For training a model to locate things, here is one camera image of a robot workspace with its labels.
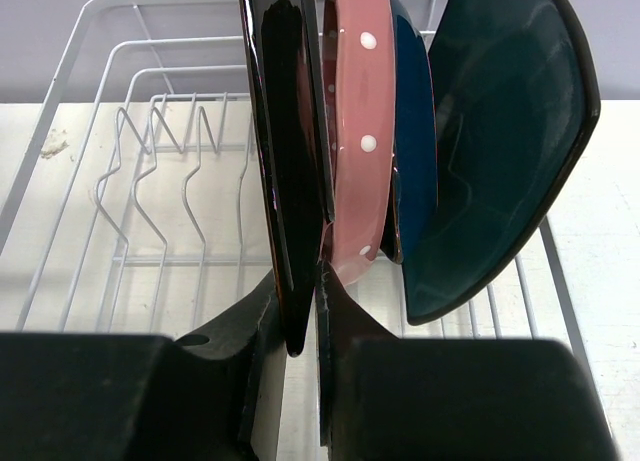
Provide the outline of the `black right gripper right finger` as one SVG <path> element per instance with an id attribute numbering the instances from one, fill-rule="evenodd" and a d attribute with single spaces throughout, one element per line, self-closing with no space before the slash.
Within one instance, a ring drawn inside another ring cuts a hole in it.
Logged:
<path id="1" fill-rule="evenodd" d="M 316 281 L 320 442 L 332 460 L 614 460 L 561 343 L 399 338 L 322 262 Z"/>

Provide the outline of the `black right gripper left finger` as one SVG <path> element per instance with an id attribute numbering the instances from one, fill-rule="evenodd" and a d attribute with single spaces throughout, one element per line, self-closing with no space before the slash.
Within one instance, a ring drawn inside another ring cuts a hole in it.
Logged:
<path id="1" fill-rule="evenodd" d="M 267 275 L 200 328 L 4 333 L 5 460 L 272 460 L 285 346 Z"/>

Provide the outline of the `dark blue leaf plate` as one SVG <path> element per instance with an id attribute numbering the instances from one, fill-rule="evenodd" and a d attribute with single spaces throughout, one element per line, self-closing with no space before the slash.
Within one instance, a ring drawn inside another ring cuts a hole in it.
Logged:
<path id="1" fill-rule="evenodd" d="M 423 38 L 401 1 L 389 1 L 396 65 L 394 151 L 380 249 L 400 264 L 418 245 L 437 208 L 437 143 L 431 68 Z"/>

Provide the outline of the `teal leaf-shaped plate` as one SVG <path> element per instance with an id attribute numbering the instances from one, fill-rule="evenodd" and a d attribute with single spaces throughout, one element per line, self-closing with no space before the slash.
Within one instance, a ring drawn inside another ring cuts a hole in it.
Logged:
<path id="1" fill-rule="evenodd" d="M 601 111 L 569 0 L 448 0 L 429 58 L 439 200 L 402 265 L 412 325 L 459 308 L 517 255 Z"/>

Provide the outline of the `cream floral square plate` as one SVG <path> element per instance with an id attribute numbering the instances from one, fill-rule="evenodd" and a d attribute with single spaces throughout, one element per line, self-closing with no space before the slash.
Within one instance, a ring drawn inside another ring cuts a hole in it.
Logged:
<path id="1" fill-rule="evenodd" d="M 304 349 L 335 217 L 316 0 L 239 0 L 281 326 Z"/>

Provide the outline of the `pink polka dot plate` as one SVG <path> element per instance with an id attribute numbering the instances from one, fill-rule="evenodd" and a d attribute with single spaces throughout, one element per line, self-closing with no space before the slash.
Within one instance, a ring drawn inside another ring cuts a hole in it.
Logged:
<path id="1" fill-rule="evenodd" d="M 389 201 L 396 100 L 390 0 L 325 0 L 322 43 L 335 200 L 330 262 L 349 285 L 377 255 Z"/>

